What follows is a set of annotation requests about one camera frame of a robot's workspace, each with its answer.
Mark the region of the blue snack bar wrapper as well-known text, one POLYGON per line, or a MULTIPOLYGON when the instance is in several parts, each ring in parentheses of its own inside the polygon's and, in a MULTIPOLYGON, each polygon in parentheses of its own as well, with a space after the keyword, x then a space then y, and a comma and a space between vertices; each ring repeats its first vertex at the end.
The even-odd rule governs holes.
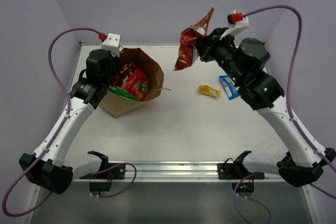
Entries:
POLYGON ((228 75, 219 76, 219 80, 229 100, 233 100, 240 96, 234 82, 228 75))

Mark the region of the red fruit gummies bag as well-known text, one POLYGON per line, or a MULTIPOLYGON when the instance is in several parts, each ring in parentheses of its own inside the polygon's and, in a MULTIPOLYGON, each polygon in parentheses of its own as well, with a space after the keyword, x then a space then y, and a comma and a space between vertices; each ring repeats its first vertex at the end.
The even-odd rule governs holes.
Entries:
POLYGON ((134 72, 126 78, 121 88, 134 96, 138 101, 142 101, 148 92, 149 80, 141 68, 136 68, 134 72))

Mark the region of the brown paper bag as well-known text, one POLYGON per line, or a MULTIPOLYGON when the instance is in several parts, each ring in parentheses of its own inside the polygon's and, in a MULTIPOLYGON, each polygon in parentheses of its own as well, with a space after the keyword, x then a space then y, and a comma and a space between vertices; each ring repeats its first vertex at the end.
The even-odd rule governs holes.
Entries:
POLYGON ((161 91, 165 89, 163 86, 164 73, 160 65, 142 49, 126 48, 122 50, 121 67, 129 62, 134 62, 147 75, 148 92, 142 101, 129 101, 107 90, 107 95, 99 103, 99 107, 115 119, 159 97, 161 91))

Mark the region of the yellow M&M's candy packet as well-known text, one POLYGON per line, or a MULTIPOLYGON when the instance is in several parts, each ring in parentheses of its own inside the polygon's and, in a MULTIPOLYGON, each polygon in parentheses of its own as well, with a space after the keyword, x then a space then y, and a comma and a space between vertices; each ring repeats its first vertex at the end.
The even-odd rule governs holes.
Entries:
POLYGON ((199 86, 198 92, 202 95, 207 95, 207 96, 214 97, 214 98, 219 98, 221 94, 219 90, 216 90, 207 85, 199 86))

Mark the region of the red Doritos chip bag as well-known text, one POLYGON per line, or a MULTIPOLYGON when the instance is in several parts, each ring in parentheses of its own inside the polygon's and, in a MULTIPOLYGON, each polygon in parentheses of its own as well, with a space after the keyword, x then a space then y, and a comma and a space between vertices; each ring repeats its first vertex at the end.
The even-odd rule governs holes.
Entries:
POLYGON ((214 8, 211 8, 200 21, 181 32, 178 58, 174 66, 175 71, 191 67, 198 58, 196 52, 197 40, 207 35, 209 21, 213 12, 214 8))

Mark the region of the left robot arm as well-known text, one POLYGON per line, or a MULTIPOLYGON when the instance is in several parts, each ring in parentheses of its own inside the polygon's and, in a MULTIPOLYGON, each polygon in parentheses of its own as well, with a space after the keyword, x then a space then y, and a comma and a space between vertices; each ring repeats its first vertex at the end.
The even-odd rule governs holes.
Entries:
POLYGON ((32 154, 24 153, 19 164, 28 181, 57 195, 71 182, 94 174, 104 178, 109 172, 107 156, 89 151, 83 157, 66 161, 68 150, 86 119, 106 96, 108 85, 120 72, 120 54, 95 49, 86 59, 86 68, 69 93, 70 107, 32 154))

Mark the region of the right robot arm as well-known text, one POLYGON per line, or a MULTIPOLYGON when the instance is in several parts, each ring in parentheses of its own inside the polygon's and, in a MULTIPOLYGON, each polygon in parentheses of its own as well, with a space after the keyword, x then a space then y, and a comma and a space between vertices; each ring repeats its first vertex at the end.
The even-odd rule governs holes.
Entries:
POLYGON ((279 175, 295 187, 316 182, 323 174, 323 167, 335 159, 335 150, 315 140, 287 108, 283 88, 263 70, 270 58, 265 44, 245 38, 236 47, 234 36, 220 38, 224 31, 227 28, 216 28, 197 39, 201 61, 217 62, 232 79, 240 97, 268 122, 287 148, 286 153, 274 155, 244 151, 234 160, 231 170, 239 178, 252 173, 279 175))

